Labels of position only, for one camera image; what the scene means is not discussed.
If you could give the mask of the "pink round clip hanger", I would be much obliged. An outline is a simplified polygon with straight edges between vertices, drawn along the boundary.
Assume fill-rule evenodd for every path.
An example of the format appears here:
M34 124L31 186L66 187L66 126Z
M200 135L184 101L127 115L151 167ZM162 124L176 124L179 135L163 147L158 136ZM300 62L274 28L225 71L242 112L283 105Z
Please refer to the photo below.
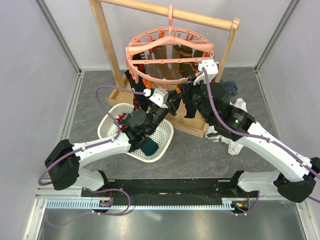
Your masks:
M180 63L195 62L214 58L214 44L197 32L173 26L174 7L168 7L168 26L145 31L132 39L126 47L126 66L133 78L137 75L148 80L146 88L158 84L167 89L170 85L187 81L180 74ZM180 46L184 45L203 52L202 57L180 58ZM146 60L132 60L133 55L145 53ZM146 74L140 72L133 64L144 64Z

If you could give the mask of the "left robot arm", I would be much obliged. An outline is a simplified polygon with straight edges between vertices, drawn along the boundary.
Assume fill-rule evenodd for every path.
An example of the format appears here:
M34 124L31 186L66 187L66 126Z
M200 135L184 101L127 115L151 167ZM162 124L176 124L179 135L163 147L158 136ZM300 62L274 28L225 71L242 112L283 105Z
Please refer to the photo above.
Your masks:
M160 131L163 127L173 129L165 118L174 116L179 105L179 100L168 100L162 106L153 103L150 110L135 109L127 103L115 105L98 126L97 140L70 143L64 139L56 145L44 162L50 184L56 191L78 186L91 189L99 197L106 196L110 185L105 173L86 166L118 154L147 163L159 160L173 136L172 132Z

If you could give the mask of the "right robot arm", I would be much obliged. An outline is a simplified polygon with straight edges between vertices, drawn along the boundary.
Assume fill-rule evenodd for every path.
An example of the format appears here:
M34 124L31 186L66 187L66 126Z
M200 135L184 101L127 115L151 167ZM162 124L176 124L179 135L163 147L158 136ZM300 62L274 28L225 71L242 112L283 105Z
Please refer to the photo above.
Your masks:
M308 158L293 151L272 136L245 110L230 104L230 93L221 84L194 84L189 81L178 86L182 100L196 109L208 124L206 137L226 138L245 146L276 169L267 172L238 170L232 176L229 191L235 197L245 192L269 192L301 203L310 199L320 176L320 159Z

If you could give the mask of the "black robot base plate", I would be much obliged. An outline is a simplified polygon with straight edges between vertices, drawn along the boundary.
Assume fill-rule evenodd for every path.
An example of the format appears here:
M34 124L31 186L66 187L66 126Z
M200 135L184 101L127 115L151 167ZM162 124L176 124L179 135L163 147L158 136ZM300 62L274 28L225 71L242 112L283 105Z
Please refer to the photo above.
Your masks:
M105 189L125 191L131 203L219 204L223 198L253 199L258 191L246 192L232 178L164 178L110 180Z

